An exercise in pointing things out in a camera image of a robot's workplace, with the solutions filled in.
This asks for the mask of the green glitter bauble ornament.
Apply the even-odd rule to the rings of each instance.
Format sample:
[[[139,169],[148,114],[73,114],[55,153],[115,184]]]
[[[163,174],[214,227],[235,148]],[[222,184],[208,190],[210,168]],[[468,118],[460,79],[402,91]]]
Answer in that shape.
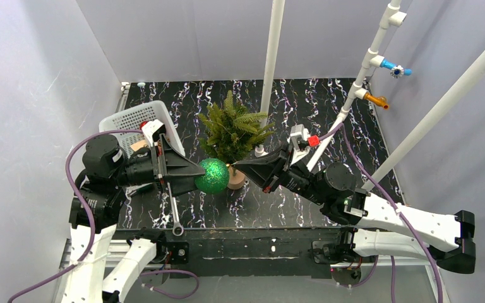
[[[226,164],[217,158],[207,158],[199,163],[205,174],[195,179],[196,187],[206,194],[222,192],[229,182],[229,170]]]

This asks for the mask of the small green christmas tree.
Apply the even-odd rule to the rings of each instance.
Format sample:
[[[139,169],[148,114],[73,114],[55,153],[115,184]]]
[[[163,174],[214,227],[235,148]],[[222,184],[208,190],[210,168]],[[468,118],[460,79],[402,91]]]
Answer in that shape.
[[[246,182],[246,176],[233,164],[248,158],[272,135],[273,124],[261,124],[266,117],[266,113],[250,112],[230,90],[222,105],[208,105],[206,113],[198,114],[199,121],[205,126],[200,146],[208,156],[225,163],[229,171],[229,189],[240,189]]]

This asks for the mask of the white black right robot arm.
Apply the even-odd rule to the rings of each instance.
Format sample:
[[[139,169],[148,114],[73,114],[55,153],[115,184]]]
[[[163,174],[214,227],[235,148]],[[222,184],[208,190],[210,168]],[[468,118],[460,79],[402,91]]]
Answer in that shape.
[[[320,206],[320,212],[342,226],[337,240],[313,251],[331,264],[377,255],[432,259],[440,268],[472,274],[475,216],[461,210],[441,215],[405,205],[357,187],[356,177],[341,163],[312,173],[292,161],[294,150],[283,145],[269,155],[240,160],[233,166],[270,193],[283,187]]]

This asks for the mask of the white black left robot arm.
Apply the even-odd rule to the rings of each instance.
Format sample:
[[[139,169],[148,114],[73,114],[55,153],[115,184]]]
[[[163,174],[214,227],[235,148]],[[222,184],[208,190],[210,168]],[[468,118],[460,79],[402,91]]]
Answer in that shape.
[[[71,253],[63,302],[123,302],[145,268],[159,261],[161,272],[188,262],[186,242],[170,241],[160,229],[141,229],[127,241],[128,251],[113,271],[105,273],[111,240],[126,189],[152,185],[174,201],[194,191],[205,170],[171,146],[161,134],[142,157],[127,157],[115,131],[95,134],[81,143],[83,171],[70,178],[74,191],[69,223]]]

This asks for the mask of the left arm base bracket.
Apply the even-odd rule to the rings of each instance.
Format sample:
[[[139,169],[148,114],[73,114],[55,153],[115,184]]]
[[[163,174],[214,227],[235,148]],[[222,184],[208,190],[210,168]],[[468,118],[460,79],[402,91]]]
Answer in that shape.
[[[171,232],[160,229],[142,228],[135,239],[145,239],[146,244],[154,244],[151,253],[147,254],[147,265],[152,271],[171,269],[172,265],[187,264],[190,245],[188,242],[169,237]]]

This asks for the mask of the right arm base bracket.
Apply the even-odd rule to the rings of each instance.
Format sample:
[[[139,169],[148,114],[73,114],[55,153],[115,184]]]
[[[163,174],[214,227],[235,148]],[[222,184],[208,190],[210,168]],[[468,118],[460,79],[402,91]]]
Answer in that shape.
[[[361,282],[363,257],[349,244],[332,241],[313,241],[310,249],[316,264],[328,265],[332,278],[341,286],[353,287]]]

